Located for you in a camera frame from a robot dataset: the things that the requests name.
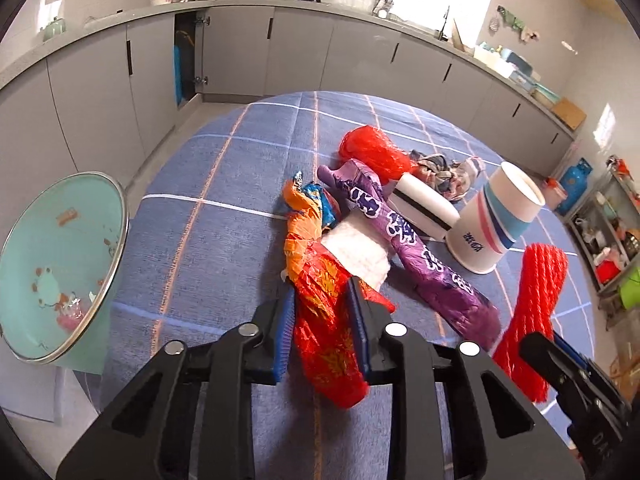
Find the gray cabinet door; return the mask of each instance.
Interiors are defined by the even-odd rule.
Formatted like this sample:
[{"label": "gray cabinet door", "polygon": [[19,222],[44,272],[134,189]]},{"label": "gray cabinet door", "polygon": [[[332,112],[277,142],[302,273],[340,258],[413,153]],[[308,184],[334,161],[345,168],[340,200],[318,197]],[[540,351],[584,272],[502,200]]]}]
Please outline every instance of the gray cabinet door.
[{"label": "gray cabinet door", "polygon": [[388,79],[400,36],[373,23],[337,18],[320,88],[393,99]]},{"label": "gray cabinet door", "polygon": [[441,48],[402,34],[392,56],[388,79],[390,98],[430,111],[442,92],[451,57]]},{"label": "gray cabinet door", "polygon": [[513,115],[521,105],[522,98],[516,92],[493,81],[467,131],[503,158],[512,159],[518,150]]},{"label": "gray cabinet door", "polygon": [[517,141],[512,162],[547,177],[558,166],[571,138],[533,104],[523,102],[513,118]]},{"label": "gray cabinet door", "polygon": [[275,10],[264,93],[319,90],[334,19],[312,10]]},{"label": "gray cabinet door", "polygon": [[174,15],[127,23],[131,92],[140,138],[149,154],[175,125]]},{"label": "gray cabinet door", "polygon": [[493,79],[483,70],[453,57],[430,112],[468,131]]},{"label": "gray cabinet door", "polygon": [[212,7],[204,26],[202,75],[209,78],[203,92],[264,95],[273,7]]},{"label": "gray cabinet door", "polygon": [[0,238],[39,193],[76,173],[53,105],[46,62],[0,91]]},{"label": "gray cabinet door", "polygon": [[145,160],[133,108],[125,25],[47,58],[53,101],[79,171],[102,171],[126,186]]}]

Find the blue gas cylinder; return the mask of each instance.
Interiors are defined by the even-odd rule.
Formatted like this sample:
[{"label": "blue gas cylinder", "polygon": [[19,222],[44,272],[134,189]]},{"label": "blue gas cylinder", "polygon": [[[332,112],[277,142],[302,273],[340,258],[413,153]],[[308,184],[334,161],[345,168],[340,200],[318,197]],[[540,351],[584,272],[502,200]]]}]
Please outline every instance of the blue gas cylinder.
[{"label": "blue gas cylinder", "polygon": [[560,179],[560,185],[566,191],[567,198],[556,208],[559,214],[566,215],[582,194],[587,191],[587,177],[591,171],[593,168],[583,158],[578,161],[578,164],[566,170]]}]

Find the cardboard box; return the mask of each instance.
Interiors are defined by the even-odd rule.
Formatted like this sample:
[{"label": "cardboard box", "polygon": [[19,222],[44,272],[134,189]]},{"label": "cardboard box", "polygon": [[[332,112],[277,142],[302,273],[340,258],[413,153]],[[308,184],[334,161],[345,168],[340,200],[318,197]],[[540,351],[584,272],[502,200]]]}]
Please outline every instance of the cardboard box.
[{"label": "cardboard box", "polygon": [[587,114],[574,105],[569,99],[563,97],[553,108],[552,113],[566,124],[570,129],[576,130],[587,118]]}]

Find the red plastic wrapper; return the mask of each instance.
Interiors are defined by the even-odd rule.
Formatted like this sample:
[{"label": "red plastic wrapper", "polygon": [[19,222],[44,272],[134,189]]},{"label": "red plastic wrapper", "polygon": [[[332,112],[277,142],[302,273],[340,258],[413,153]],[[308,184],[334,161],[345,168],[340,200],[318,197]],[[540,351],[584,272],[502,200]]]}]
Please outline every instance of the red plastic wrapper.
[{"label": "red plastic wrapper", "polygon": [[547,339],[553,339],[551,314],[560,297],[568,265],[566,254],[557,247],[527,246],[513,318],[493,355],[494,361],[531,402],[545,402],[549,385],[521,359],[520,341],[531,332],[541,332]]},{"label": "red plastic wrapper", "polygon": [[411,173],[418,166],[373,126],[361,126],[345,134],[338,153],[343,162],[356,158],[369,166],[378,174],[383,186],[390,180],[400,180],[403,173]]},{"label": "red plastic wrapper", "polygon": [[[322,212],[317,203],[288,181],[284,199],[296,212],[287,222],[284,244],[287,274],[296,287],[296,325],[293,337],[306,378],[340,408],[350,408],[369,391],[353,350],[346,282],[351,276],[316,238],[321,234]],[[367,300],[395,307],[364,282]]]}]

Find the white cylinder with black stripe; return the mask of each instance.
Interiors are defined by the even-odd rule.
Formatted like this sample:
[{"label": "white cylinder with black stripe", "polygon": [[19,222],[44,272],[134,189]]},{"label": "white cylinder with black stripe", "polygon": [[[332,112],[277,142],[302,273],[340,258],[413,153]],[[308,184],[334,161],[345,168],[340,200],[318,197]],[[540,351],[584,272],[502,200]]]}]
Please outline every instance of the white cylinder with black stripe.
[{"label": "white cylinder with black stripe", "polygon": [[386,203],[436,240],[443,240],[460,215],[449,201],[411,173],[405,173]]}]

